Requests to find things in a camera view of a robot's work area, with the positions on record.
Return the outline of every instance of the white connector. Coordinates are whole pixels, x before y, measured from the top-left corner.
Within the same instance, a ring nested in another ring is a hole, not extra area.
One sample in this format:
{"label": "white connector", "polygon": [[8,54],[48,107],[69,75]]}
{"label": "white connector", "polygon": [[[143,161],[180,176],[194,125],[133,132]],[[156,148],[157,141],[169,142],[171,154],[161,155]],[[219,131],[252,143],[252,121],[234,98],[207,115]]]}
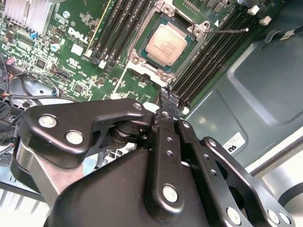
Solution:
{"label": "white connector", "polygon": [[270,22],[271,22],[271,17],[270,16],[266,16],[262,20],[260,20],[259,23],[261,25],[263,25],[263,26],[267,26]]}
{"label": "white connector", "polygon": [[250,8],[247,12],[248,12],[248,14],[251,14],[254,16],[259,12],[259,10],[260,10],[259,6],[255,5],[252,8]]}

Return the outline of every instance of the silver rivet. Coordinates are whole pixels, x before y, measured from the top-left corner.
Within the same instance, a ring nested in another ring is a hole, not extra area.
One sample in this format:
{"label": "silver rivet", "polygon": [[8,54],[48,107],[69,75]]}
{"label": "silver rivet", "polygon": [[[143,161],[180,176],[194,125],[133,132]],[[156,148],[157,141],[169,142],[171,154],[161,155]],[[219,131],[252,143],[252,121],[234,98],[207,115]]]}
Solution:
{"label": "silver rivet", "polygon": [[64,11],[62,16],[65,18],[65,19],[69,19],[71,17],[71,14],[68,12],[68,11]]}
{"label": "silver rivet", "polygon": [[212,139],[209,139],[208,142],[210,143],[210,145],[212,145],[213,147],[216,146],[216,143],[212,140]]}
{"label": "silver rivet", "polygon": [[57,120],[51,116],[42,116],[38,121],[39,124],[45,128],[53,128],[57,125]]}
{"label": "silver rivet", "polygon": [[280,223],[280,220],[278,216],[275,214],[275,212],[273,212],[272,210],[268,210],[267,213],[273,222],[275,222],[276,224]]}
{"label": "silver rivet", "polygon": [[166,117],[166,118],[170,118],[169,113],[166,111],[163,111],[162,114]]}
{"label": "silver rivet", "polygon": [[283,219],[284,222],[286,222],[289,225],[291,224],[290,219],[288,218],[288,216],[285,213],[283,213],[282,211],[280,211],[279,215]]}
{"label": "silver rivet", "polygon": [[169,202],[177,202],[178,200],[177,191],[170,185],[165,185],[163,187],[163,195]]}
{"label": "silver rivet", "polygon": [[217,172],[213,169],[210,170],[210,172],[214,175],[214,176],[217,176]]}
{"label": "silver rivet", "polygon": [[174,156],[174,153],[173,153],[171,150],[167,150],[167,151],[166,151],[166,154],[167,154],[167,156],[169,156],[169,157],[173,157],[173,156]]}
{"label": "silver rivet", "polygon": [[67,141],[75,145],[81,144],[83,142],[83,136],[80,132],[77,131],[69,131],[66,134],[66,139]]}
{"label": "silver rivet", "polygon": [[134,108],[136,108],[137,110],[142,110],[142,107],[139,103],[134,103]]}
{"label": "silver rivet", "polygon": [[189,127],[190,127],[189,123],[187,123],[187,122],[183,122],[183,125],[184,125],[186,128],[189,128]]}
{"label": "silver rivet", "polygon": [[241,224],[241,217],[234,208],[228,207],[226,213],[234,224],[238,226]]}

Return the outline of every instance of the capacitor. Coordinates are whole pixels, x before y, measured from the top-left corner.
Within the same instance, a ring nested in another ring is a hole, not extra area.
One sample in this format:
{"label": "capacitor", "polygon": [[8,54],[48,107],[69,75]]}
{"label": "capacitor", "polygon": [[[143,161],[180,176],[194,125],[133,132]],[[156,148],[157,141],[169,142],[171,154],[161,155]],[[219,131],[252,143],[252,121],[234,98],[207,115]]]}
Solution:
{"label": "capacitor", "polygon": [[65,19],[69,19],[71,17],[71,14],[68,12],[68,11],[64,11],[62,16],[65,18]]}
{"label": "capacitor", "polygon": [[56,53],[60,50],[60,45],[59,44],[52,44],[51,45],[51,51]]}

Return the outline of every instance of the chip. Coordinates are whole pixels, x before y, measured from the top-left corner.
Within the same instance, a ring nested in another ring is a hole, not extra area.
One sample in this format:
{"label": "chip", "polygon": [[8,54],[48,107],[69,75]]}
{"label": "chip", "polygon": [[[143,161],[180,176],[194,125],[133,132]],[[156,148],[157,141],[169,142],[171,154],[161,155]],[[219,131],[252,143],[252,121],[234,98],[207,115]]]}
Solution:
{"label": "chip", "polygon": [[52,37],[52,42],[53,42],[54,44],[57,44],[59,41],[60,41],[60,38],[59,38],[59,37],[56,37],[56,36],[53,36],[53,37]]}
{"label": "chip", "polygon": [[223,9],[224,5],[221,2],[218,2],[218,4],[214,8],[214,12],[220,13],[220,11]]}
{"label": "chip", "polygon": [[81,93],[82,90],[83,90],[83,87],[81,87],[80,85],[76,84],[76,86],[75,86],[75,91]]}
{"label": "chip", "polygon": [[6,37],[9,38],[9,39],[13,39],[13,38],[14,38],[14,33],[11,32],[11,31],[8,31],[8,32],[6,33]]}
{"label": "chip", "polygon": [[187,47],[187,35],[173,26],[161,24],[145,47],[148,57],[172,66]]}
{"label": "chip", "polygon": [[36,66],[42,70],[44,69],[45,65],[46,65],[46,62],[41,59],[38,59],[36,62]]}

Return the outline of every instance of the circuit board component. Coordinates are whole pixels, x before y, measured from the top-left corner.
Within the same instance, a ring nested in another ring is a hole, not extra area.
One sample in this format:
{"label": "circuit board component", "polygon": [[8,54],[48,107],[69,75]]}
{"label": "circuit board component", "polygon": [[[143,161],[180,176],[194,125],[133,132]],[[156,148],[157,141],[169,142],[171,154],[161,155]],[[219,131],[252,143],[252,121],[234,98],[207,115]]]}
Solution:
{"label": "circuit board component", "polygon": [[145,50],[148,58],[160,65],[172,66],[187,46],[186,34],[171,23],[161,24],[147,43]]}

